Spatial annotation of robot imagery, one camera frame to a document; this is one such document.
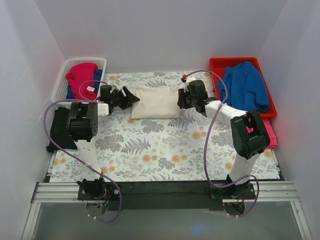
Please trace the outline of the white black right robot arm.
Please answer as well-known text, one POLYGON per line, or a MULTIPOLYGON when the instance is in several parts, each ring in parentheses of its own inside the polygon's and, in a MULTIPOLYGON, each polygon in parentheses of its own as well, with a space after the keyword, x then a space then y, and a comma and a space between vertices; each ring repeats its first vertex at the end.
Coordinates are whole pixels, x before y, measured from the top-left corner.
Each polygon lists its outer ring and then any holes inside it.
POLYGON ((202 80, 183 80, 184 88, 178 90, 177 105, 181 109, 195 108, 213 122, 219 121, 231 129, 236 151, 232 170, 225 185, 209 182, 212 193, 237 199, 248 189, 250 175, 259 155, 270 145, 270 137, 261 114, 233 108, 215 97, 209 97, 202 80))

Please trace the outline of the cream t shirt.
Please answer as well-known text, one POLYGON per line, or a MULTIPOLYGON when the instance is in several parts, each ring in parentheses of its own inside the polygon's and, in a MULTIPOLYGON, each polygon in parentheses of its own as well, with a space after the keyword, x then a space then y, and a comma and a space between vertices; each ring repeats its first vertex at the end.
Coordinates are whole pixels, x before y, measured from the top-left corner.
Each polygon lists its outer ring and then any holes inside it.
POLYGON ((139 85, 135 89, 135 96, 140 101, 132 105, 132 119, 176 119, 180 116, 176 86, 139 85))

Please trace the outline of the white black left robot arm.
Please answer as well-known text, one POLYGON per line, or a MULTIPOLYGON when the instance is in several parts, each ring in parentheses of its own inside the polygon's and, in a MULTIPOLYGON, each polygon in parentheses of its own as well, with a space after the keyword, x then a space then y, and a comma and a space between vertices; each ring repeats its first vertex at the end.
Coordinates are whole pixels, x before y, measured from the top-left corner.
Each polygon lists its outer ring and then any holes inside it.
POLYGON ((100 87, 99 99, 101 103, 72 102, 66 124, 67 133, 79 150, 80 159, 86 167, 90 167, 78 184, 82 187, 83 194, 95 200, 107 199, 110 195, 109 188, 101 176, 96 154, 95 136, 98 133, 98 117, 108 116, 116 107, 124 110, 140 101, 125 86, 119 90, 108 84, 100 87))

